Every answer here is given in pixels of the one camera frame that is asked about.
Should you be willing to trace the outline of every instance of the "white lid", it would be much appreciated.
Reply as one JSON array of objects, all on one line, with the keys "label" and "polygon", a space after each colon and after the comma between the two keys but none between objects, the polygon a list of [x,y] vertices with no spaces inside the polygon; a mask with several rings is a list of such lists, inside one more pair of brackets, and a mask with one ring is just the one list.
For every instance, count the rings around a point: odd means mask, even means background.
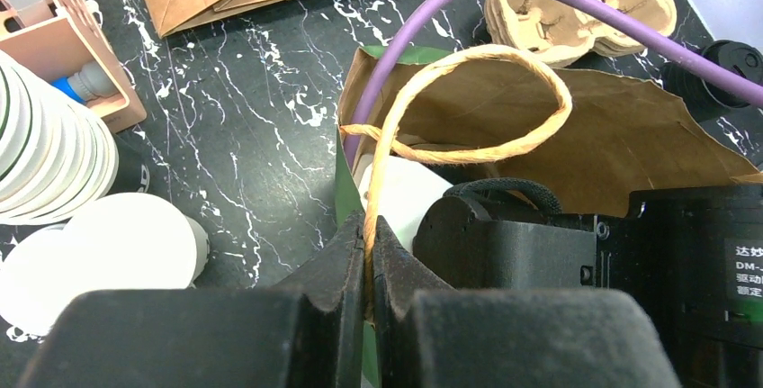
[{"label": "white lid", "polygon": [[85,289],[80,253],[61,230],[39,230],[19,243],[0,266],[0,316],[26,333],[44,336]]},{"label": "white lid", "polygon": [[112,194],[78,210],[64,232],[89,248],[93,289],[184,289],[196,268],[185,216],[151,194]]}]

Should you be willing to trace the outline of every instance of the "twisted paper rope handle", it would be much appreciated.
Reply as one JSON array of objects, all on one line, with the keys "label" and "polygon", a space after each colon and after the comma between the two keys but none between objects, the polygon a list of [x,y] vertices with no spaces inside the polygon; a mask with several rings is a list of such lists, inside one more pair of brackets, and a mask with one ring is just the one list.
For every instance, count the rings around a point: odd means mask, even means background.
[{"label": "twisted paper rope handle", "polygon": [[[491,148],[460,149],[455,151],[431,151],[412,149],[395,140],[400,120],[408,105],[416,95],[431,85],[439,77],[451,73],[464,62],[477,59],[496,59],[514,62],[528,69],[546,84],[556,97],[559,109],[538,128],[525,136],[511,140]],[[376,240],[376,222],[379,216],[379,199],[382,192],[384,173],[390,158],[390,149],[401,157],[427,164],[469,164],[490,163],[504,158],[521,156],[535,149],[553,136],[570,117],[572,112],[572,96],[564,82],[543,64],[532,53],[516,50],[498,44],[486,44],[461,50],[443,59],[433,62],[416,73],[398,92],[381,130],[372,125],[357,124],[341,127],[344,134],[369,136],[377,140],[376,151],[373,154],[371,183],[368,189],[368,205],[366,207],[363,236],[365,241],[365,273],[367,305],[373,302],[373,244]]]}]

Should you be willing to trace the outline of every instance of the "marble tabletop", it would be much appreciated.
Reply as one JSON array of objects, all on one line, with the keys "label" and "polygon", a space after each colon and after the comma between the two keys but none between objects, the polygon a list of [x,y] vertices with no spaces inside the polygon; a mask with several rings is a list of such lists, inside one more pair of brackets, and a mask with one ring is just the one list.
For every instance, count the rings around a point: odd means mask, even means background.
[{"label": "marble tabletop", "polygon": [[[424,0],[290,0],[159,39],[143,0],[96,0],[103,31],[148,110],[119,137],[150,164],[150,192],[210,234],[198,287],[274,284],[331,239],[337,100],[359,44],[387,44]],[[484,0],[456,0],[415,38],[459,50],[489,42]],[[673,38],[712,39],[687,0]],[[574,67],[660,83],[651,51]],[[761,113],[710,122],[721,143],[758,164]],[[32,232],[0,227],[0,252]],[[42,339],[0,320],[0,383],[11,386]]]}]

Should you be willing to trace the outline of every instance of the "purple cable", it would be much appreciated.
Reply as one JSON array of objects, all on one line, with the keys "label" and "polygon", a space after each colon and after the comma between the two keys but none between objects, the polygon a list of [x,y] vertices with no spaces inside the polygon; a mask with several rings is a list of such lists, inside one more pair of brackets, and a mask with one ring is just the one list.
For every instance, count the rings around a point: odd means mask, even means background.
[{"label": "purple cable", "polygon": [[[368,85],[365,86],[363,95],[360,97],[351,123],[366,123],[371,113],[373,103],[379,95],[384,82],[395,67],[398,58],[416,35],[416,33],[428,23],[441,8],[453,0],[426,0],[415,12],[403,23],[390,46],[373,69]],[[663,57],[676,62],[682,68],[693,73],[707,82],[738,96],[740,99],[763,106],[763,86],[754,84],[744,77],[737,76],[732,72],[718,67],[713,62],[697,55],[691,50],[664,37],[652,28],[633,19],[631,16],[622,14],[609,5],[599,0],[557,0],[578,10],[590,14],[599,21],[615,27],[618,31],[630,36],[647,48],[658,52]],[[359,136],[348,135],[345,138],[344,148],[347,155],[347,163],[352,166],[355,162],[355,152],[360,143]]]}]

